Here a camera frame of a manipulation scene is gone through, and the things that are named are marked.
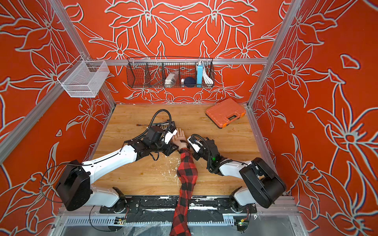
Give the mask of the black wrist watch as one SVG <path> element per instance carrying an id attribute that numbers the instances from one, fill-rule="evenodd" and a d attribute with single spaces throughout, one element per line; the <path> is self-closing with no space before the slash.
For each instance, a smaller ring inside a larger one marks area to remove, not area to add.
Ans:
<path id="1" fill-rule="evenodd" d="M 190 145 L 186 140 L 180 140 L 180 145 L 178 145 L 178 152 L 183 153 L 185 151 L 190 151 Z"/>

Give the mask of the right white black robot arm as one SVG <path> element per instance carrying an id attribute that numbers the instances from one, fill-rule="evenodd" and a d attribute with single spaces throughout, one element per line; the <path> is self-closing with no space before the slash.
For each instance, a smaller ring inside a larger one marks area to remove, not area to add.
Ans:
<path id="1" fill-rule="evenodd" d="M 286 185 L 270 166 L 259 157 L 249 162 L 237 161 L 220 155 L 214 140 L 191 135 L 187 142 L 194 150 L 195 160 L 207 161 L 207 170 L 215 175 L 235 177 L 246 187 L 235 189 L 229 196 L 229 206 L 235 212 L 249 204 L 269 208 L 285 192 Z"/>

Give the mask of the red plaid sleeved forearm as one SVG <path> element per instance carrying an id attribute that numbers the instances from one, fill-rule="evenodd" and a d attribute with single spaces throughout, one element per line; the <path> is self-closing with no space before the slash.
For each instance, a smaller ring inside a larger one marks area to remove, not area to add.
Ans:
<path id="1" fill-rule="evenodd" d="M 177 176 L 181 182 L 179 198 L 174 211 L 170 236 L 190 236 L 188 227 L 188 211 L 194 187 L 198 179 L 198 171 L 194 163 L 193 155 L 188 148 L 180 150 L 181 163 L 177 170 Z"/>

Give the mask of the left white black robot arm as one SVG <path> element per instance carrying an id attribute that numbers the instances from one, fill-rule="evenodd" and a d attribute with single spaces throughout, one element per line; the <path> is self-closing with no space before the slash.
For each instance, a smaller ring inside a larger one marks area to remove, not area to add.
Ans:
<path id="1" fill-rule="evenodd" d="M 94 183 L 112 171 L 150 156 L 158 161 L 159 156 L 170 156 L 178 150 L 171 139 L 177 134 L 172 116 L 166 109 L 158 110 L 143 133 L 126 140 L 122 147 L 102 157 L 78 162 L 63 162 L 64 167 L 54 187 L 60 200 L 68 211 L 78 210 L 84 206 L 106 207 L 114 213 L 122 213 L 129 208 L 123 192 L 95 187 Z"/>

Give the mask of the mannequin hand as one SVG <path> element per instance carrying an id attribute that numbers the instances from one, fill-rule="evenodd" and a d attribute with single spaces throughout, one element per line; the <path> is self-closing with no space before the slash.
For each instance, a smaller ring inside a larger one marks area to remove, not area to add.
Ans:
<path id="1" fill-rule="evenodd" d="M 186 139 L 184 131 L 179 128 L 176 135 L 172 137 L 171 141 L 173 144 L 175 144 L 178 147 L 178 145 L 180 145 L 180 140 L 187 140 L 187 139 Z"/>

